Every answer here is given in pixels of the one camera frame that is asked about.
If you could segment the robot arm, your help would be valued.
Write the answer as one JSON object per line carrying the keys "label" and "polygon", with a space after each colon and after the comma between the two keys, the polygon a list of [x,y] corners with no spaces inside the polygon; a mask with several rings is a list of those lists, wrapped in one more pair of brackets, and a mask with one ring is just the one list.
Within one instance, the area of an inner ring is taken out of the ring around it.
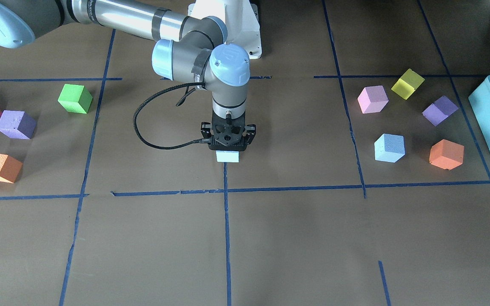
{"label": "robot arm", "polygon": [[141,110],[154,99],[186,88],[177,106],[197,90],[212,93],[212,122],[202,123],[202,138],[211,150],[242,152],[256,135],[245,123],[249,53],[228,42],[228,28],[216,16],[196,19],[134,0],[0,0],[0,46],[19,48],[71,22],[97,24],[155,41],[152,67],[156,74],[179,85],[148,97],[133,116],[134,130],[148,147],[137,126]]}

